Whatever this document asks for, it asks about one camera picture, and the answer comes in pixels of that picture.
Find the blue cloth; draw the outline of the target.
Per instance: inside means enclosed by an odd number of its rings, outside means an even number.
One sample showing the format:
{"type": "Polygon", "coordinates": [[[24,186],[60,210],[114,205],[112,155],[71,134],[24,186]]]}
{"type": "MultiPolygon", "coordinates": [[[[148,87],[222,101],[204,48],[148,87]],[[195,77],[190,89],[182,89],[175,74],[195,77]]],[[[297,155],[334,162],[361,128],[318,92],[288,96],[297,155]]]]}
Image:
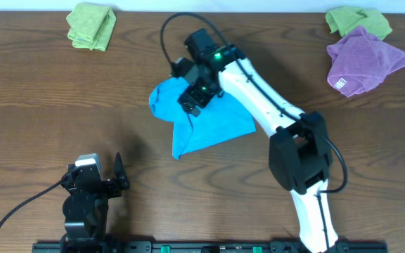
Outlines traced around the blue cloth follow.
{"type": "Polygon", "coordinates": [[[197,117],[184,112],[178,98],[186,88],[184,79],[170,78],[149,97],[153,116],[173,124],[173,158],[256,132],[252,115],[228,93],[214,97],[197,117]]]}

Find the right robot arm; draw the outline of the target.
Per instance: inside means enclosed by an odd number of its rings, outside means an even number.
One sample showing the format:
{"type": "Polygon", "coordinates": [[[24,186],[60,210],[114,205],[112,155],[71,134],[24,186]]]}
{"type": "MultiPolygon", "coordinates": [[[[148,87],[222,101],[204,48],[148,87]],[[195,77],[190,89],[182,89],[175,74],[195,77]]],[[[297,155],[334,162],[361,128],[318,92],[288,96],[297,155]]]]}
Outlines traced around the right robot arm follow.
{"type": "Polygon", "coordinates": [[[338,241],[326,196],[333,158],[326,122],[319,113],[304,113],[279,95],[232,44],[219,46],[206,29],[184,42],[191,58],[173,66],[188,88],[178,102],[197,117],[222,91],[233,96],[269,137],[269,168],[290,192],[300,223],[300,240],[310,252],[329,252],[338,241]]]}

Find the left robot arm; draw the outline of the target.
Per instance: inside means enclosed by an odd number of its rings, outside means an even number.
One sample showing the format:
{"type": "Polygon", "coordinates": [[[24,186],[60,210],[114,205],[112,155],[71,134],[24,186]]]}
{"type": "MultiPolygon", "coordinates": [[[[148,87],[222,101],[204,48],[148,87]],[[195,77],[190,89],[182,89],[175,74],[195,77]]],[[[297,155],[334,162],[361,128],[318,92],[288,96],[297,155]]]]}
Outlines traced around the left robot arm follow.
{"type": "Polygon", "coordinates": [[[79,156],[67,166],[61,186],[70,196],[64,201],[66,234],[60,252],[115,252],[114,240],[106,234],[108,200],[120,197],[130,182],[119,153],[113,166],[115,177],[101,178],[101,163],[96,153],[79,156]]]}

